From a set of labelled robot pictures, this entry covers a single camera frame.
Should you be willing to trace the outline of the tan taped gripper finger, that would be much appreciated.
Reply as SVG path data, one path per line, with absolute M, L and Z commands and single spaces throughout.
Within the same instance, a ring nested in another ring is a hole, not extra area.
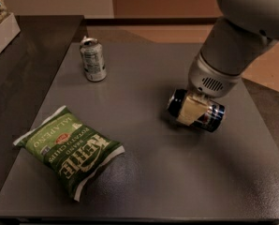
M 205 95 L 187 92 L 177 116 L 177 121 L 183 125 L 190 126 L 208 111 L 209 105 L 210 99 Z

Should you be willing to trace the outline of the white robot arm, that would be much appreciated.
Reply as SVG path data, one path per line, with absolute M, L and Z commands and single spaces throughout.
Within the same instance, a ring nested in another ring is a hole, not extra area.
M 194 58 L 177 121 L 190 126 L 279 41 L 279 0 L 216 0 L 222 16 Z

